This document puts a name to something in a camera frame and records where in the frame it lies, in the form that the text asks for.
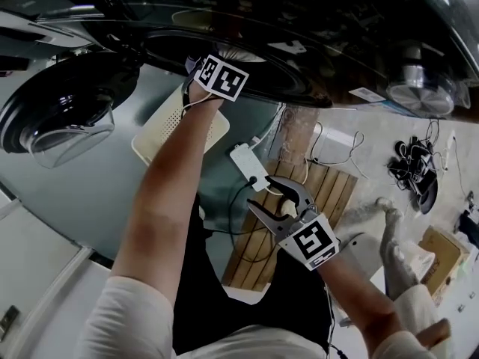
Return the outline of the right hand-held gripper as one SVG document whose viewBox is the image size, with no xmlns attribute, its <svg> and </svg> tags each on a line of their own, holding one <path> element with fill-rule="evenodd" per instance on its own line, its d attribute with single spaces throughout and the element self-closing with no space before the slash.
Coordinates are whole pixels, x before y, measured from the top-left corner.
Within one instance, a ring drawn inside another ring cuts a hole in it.
<svg viewBox="0 0 479 359">
<path fill-rule="evenodd" d="M 297 216 L 274 215 L 255 200 L 249 210 L 275 236 L 276 243 L 309 271 L 317 269 L 339 253 L 339 241 L 328 219 L 313 206 L 303 184 L 287 177 L 267 177 L 273 188 L 295 204 Z"/>
</svg>

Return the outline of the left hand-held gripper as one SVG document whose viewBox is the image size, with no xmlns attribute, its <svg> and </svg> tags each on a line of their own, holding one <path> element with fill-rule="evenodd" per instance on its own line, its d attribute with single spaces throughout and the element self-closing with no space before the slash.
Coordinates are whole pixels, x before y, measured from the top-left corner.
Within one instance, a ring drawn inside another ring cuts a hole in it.
<svg viewBox="0 0 479 359">
<path fill-rule="evenodd" d="M 196 81 L 207 93 L 236 101 L 249 74 L 215 55 L 208 55 L 198 60 L 188 78 Z"/>
</svg>

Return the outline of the white clothes garment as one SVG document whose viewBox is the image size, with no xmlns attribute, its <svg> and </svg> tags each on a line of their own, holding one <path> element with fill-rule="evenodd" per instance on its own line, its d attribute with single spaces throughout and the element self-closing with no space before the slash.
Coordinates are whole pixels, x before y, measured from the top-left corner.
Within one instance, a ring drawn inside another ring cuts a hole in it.
<svg viewBox="0 0 479 359">
<path fill-rule="evenodd" d="M 265 60 L 262 59 L 261 57 L 235 46 L 218 44 L 216 46 L 216 49 L 219 54 L 219 57 L 226 61 L 236 61 L 236 62 L 243 62 L 243 63 L 265 62 Z"/>
</svg>

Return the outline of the cream plastic laundry basket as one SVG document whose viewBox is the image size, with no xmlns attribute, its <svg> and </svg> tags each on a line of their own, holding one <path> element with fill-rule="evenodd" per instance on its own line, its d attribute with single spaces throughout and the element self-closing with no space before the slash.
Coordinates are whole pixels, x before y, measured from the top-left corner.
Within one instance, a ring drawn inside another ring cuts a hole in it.
<svg viewBox="0 0 479 359">
<path fill-rule="evenodd" d="M 140 160 L 148 166 L 158 150 L 181 121 L 183 110 L 182 85 L 180 85 L 153 113 L 133 138 L 131 146 Z M 227 118 L 216 112 L 207 135 L 204 152 L 208 152 L 230 129 Z"/>
</svg>

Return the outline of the dark grey washing machine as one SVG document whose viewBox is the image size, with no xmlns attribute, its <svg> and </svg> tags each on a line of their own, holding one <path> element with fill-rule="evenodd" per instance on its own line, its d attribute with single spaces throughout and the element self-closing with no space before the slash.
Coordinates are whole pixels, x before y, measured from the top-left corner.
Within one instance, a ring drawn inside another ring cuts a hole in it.
<svg viewBox="0 0 479 359">
<path fill-rule="evenodd" d="M 82 26 L 116 52 L 184 74 L 187 55 L 235 46 L 245 94 L 327 108 L 388 100 L 391 59 L 412 43 L 444 55 L 457 92 L 451 114 L 479 123 L 479 0 L 71 0 L 92 5 Z"/>
</svg>

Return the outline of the person's right forearm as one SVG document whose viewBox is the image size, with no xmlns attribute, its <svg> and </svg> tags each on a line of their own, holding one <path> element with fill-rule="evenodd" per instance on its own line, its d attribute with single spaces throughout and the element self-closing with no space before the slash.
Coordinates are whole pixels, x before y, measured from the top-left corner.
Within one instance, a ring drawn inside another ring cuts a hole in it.
<svg viewBox="0 0 479 359">
<path fill-rule="evenodd" d="M 387 338 L 404 329 L 394 303 L 342 257 L 334 256 L 317 271 L 359 329 L 370 356 Z"/>
</svg>

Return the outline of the round washing machine door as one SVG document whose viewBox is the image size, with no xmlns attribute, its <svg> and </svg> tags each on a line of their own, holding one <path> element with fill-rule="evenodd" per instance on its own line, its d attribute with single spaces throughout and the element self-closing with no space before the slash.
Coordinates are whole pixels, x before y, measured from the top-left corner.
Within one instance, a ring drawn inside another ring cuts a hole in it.
<svg viewBox="0 0 479 359">
<path fill-rule="evenodd" d="M 113 111 L 134 92 L 141 62 L 91 52 L 47 67 L 0 109 L 0 149 L 56 168 L 89 151 L 115 129 Z"/>
</svg>

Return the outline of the white power strip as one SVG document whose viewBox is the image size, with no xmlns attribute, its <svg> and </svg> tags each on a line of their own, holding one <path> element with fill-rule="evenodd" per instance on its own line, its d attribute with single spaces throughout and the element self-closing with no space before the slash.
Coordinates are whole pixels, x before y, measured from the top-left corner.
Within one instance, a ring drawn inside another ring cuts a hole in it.
<svg viewBox="0 0 479 359">
<path fill-rule="evenodd" d="M 237 144 L 230 151 L 230 158 L 256 192 L 269 187 L 268 173 L 249 145 Z"/>
</svg>

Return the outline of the wooden plank block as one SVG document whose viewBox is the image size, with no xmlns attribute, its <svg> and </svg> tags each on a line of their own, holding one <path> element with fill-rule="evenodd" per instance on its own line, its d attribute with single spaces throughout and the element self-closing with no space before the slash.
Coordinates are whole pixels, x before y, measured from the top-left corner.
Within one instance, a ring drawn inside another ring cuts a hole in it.
<svg viewBox="0 0 479 359">
<path fill-rule="evenodd" d="M 301 165 L 306 157 L 319 114 L 318 108 L 287 105 L 274 132 L 268 158 Z"/>
</svg>

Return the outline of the white adapter box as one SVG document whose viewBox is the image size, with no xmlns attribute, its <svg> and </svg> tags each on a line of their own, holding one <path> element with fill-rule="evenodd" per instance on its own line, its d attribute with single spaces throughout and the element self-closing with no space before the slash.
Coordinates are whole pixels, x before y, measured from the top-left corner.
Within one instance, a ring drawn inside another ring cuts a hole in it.
<svg viewBox="0 0 479 359">
<path fill-rule="evenodd" d="M 320 136 L 315 153 L 318 162 L 336 164 L 344 162 L 353 148 L 354 135 L 326 127 Z"/>
</svg>

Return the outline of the person's black trousers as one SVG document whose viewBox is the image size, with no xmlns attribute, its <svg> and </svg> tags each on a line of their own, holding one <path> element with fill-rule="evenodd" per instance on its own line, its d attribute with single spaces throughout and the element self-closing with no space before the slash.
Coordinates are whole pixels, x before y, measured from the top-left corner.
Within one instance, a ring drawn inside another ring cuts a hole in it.
<svg viewBox="0 0 479 359">
<path fill-rule="evenodd" d="M 199 207 L 195 201 L 174 305 L 175 352 L 180 355 L 199 349 L 252 325 L 280 328 L 327 350 L 331 317 L 319 273 L 307 270 L 280 250 L 271 285 L 258 303 L 230 298 L 207 254 L 211 232 L 204 228 Z"/>
</svg>

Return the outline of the small open cardboard box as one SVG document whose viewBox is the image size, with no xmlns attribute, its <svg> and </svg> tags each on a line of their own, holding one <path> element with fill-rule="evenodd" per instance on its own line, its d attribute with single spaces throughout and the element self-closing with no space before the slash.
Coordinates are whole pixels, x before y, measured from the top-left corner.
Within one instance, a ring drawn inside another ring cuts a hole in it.
<svg viewBox="0 0 479 359">
<path fill-rule="evenodd" d="M 438 307 L 456 277 L 457 269 L 469 258 L 469 250 L 450 233 L 432 226 L 426 229 L 419 246 L 434 254 L 433 263 L 421 283 L 427 287 Z"/>
</svg>

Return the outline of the person's white shirt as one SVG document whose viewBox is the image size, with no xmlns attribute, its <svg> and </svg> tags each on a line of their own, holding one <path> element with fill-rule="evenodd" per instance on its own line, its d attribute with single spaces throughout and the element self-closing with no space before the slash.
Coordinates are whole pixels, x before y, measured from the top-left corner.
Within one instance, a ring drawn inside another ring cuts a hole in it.
<svg viewBox="0 0 479 359">
<path fill-rule="evenodd" d="M 85 324 L 76 358 L 326 359 L 328 349 L 295 333 L 259 325 L 179 355 L 173 348 L 176 299 L 177 294 L 170 299 L 146 283 L 111 273 Z M 436 347 L 448 338 L 445 320 L 422 327 L 412 313 L 409 326 L 403 327 L 370 359 L 436 359 Z"/>
</svg>

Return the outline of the white black tall appliance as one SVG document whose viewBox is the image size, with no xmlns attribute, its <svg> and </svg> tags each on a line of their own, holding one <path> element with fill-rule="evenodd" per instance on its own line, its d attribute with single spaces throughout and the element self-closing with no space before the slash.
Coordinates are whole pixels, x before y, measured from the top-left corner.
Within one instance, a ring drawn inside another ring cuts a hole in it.
<svg viewBox="0 0 479 359">
<path fill-rule="evenodd" d="M 82 20 L 97 13 L 94 6 L 71 0 L 0 0 L 0 32 L 48 46 L 79 49 L 96 42 Z"/>
</svg>

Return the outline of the small black wall bracket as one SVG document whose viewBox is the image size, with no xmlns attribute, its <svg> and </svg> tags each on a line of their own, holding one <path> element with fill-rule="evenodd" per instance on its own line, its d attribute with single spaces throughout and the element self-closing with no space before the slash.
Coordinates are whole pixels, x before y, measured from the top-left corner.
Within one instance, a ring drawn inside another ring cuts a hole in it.
<svg viewBox="0 0 479 359">
<path fill-rule="evenodd" d="M 0 342 L 5 339 L 6 335 L 8 334 L 10 328 L 12 327 L 18 316 L 18 308 L 14 305 L 11 305 L 4 313 L 3 317 L 0 318 Z"/>
</svg>

